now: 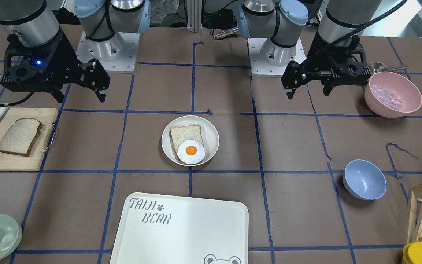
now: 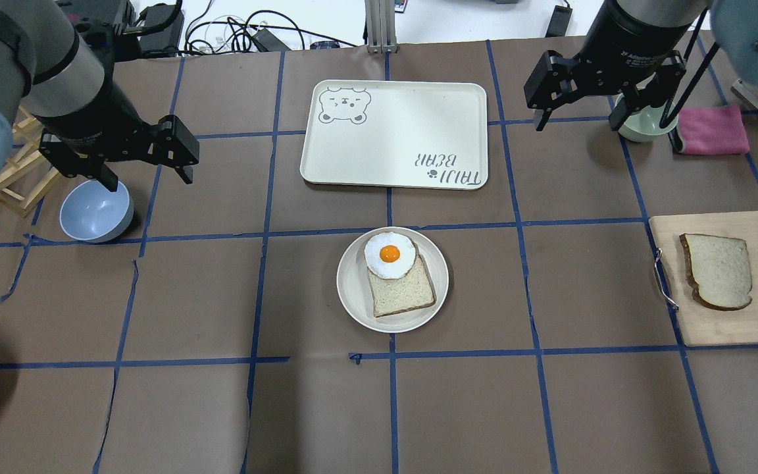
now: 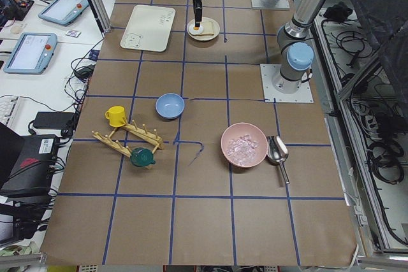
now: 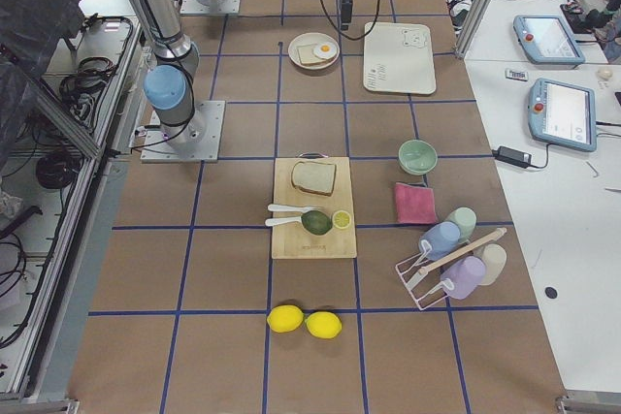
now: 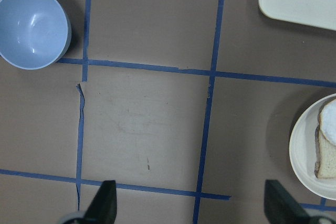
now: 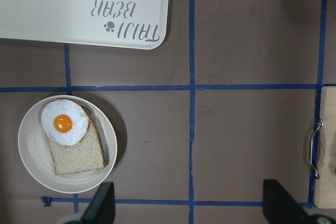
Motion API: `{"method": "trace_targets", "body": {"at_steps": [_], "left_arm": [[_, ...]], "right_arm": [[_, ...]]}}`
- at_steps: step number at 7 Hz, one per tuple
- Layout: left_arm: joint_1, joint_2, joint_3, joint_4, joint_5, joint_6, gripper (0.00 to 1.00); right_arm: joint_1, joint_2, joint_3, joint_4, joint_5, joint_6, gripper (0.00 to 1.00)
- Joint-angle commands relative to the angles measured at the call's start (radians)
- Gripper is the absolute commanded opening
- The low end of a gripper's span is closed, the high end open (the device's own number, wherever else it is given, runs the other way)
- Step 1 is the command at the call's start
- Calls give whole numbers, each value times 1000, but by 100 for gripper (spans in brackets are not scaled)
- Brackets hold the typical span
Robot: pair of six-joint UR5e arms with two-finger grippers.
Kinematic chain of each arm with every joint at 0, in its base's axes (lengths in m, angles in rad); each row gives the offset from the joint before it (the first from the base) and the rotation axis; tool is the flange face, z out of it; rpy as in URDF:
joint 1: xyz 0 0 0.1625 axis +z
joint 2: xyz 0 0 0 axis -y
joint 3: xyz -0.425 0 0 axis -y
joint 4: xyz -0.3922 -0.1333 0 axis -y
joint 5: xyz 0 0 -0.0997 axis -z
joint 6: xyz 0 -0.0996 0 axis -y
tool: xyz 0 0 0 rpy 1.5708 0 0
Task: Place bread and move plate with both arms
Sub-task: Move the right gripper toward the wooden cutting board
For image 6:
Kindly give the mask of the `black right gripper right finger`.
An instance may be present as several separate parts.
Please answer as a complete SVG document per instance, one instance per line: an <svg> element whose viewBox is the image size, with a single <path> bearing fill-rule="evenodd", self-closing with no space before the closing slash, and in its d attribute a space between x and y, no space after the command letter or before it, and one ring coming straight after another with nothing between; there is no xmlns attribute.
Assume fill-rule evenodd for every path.
<svg viewBox="0 0 336 224"><path fill-rule="evenodd" d="M275 179L262 187L263 214L268 223L330 223L325 215L309 215Z"/></svg>

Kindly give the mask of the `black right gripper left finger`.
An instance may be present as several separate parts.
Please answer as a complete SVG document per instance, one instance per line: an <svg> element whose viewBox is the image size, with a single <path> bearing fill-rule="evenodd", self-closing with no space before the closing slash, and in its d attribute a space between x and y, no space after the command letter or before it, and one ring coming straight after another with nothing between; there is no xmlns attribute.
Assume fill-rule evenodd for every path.
<svg viewBox="0 0 336 224"><path fill-rule="evenodd" d="M80 223L112 224L115 220L115 195L113 182L101 183Z"/></svg>

